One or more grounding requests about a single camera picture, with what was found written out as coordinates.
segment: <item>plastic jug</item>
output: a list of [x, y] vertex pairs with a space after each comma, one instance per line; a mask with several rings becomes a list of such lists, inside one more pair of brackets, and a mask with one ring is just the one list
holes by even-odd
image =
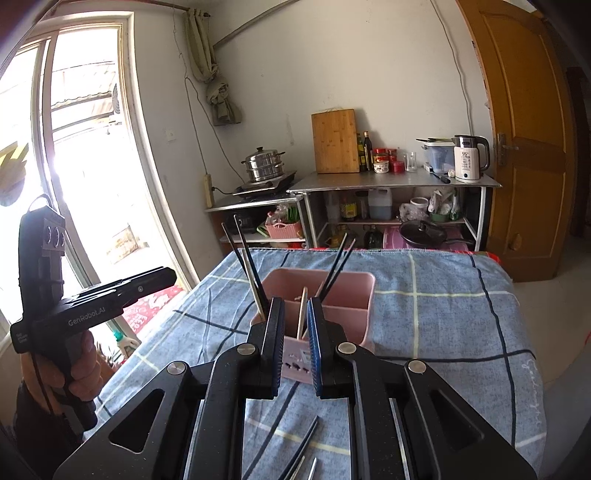
[[392, 191], [375, 189], [369, 191], [369, 217], [373, 220], [392, 220]]

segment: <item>bed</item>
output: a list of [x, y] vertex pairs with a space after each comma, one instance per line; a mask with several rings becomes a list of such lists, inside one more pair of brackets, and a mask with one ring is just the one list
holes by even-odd
[[[261, 278], [278, 267], [328, 270], [335, 255], [252, 250]], [[428, 362], [539, 471], [543, 384], [503, 269], [483, 255], [405, 249], [355, 251], [345, 270], [376, 277], [369, 331], [375, 354]], [[248, 282], [229, 255], [105, 385], [96, 400], [99, 424], [169, 362], [209, 362], [244, 342], [255, 314]], [[350, 478], [346, 408], [346, 400], [321, 401], [311, 385], [287, 379], [275, 401], [248, 401], [243, 479], [277, 478], [315, 415], [320, 425], [302, 472], [317, 457], [315, 478]]]

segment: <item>spice jar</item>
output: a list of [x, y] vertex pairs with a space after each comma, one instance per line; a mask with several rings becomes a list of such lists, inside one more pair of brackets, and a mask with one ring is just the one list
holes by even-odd
[[392, 162], [392, 171], [394, 173], [404, 173], [404, 162], [398, 160]]
[[390, 171], [394, 173], [394, 162], [398, 160], [398, 150], [396, 148], [388, 149], [388, 161], [390, 162]]
[[374, 148], [374, 163], [388, 160], [388, 151], [385, 148]]

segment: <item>plastic bottle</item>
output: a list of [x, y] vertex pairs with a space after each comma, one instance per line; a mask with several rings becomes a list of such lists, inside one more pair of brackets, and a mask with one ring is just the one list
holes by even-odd
[[121, 350], [121, 354], [123, 355], [123, 358], [125, 358], [126, 360], [139, 347], [139, 342], [137, 340], [134, 340], [133, 338], [126, 337], [125, 335], [123, 335], [123, 333], [121, 333], [118, 330], [115, 332], [115, 339], [117, 340], [117, 346], [119, 347], [119, 350]]

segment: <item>metal table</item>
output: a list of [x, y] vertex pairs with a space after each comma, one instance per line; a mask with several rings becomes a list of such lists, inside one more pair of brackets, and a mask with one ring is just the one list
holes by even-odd
[[[479, 187], [480, 188], [480, 212], [478, 215], [478, 226], [474, 226], [463, 218], [456, 223], [465, 223], [470, 233], [474, 236], [476, 241], [475, 251], [480, 250], [480, 243], [482, 241], [482, 231], [484, 228], [485, 204], [486, 204], [486, 189], [494, 189], [501, 187], [501, 184], [487, 175], [476, 183], [464, 183], [456, 179], [450, 179], [450, 184], [445, 184], [434, 175], [431, 175], [424, 168], [418, 168], [414, 172], [405, 172], [404, 174], [376, 174], [371, 172], [364, 173], [311, 173], [307, 177], [300, 180], [298, 183], [290, 187], [288, 193], [302, 194], [306, 204], [308, 213], [308, 223], [311, 230], [311, 237], [314, 242], [314, 247], [319, 246], [319, 238], [326, 228], [326, 222], [318, 223], [318, 219], [314, 218], [313, 211], [315, 207], [322, 210], [324, 200], [319, 199], [314, 194], [316, 192], [328, 192], [331, 190], [369, 190], [369, 189], [390, 189], [399, 187]], [[376, 220], [342, 222], [348, 225], [400, 225], [400, 222], [395, 220], [380, 222]]]

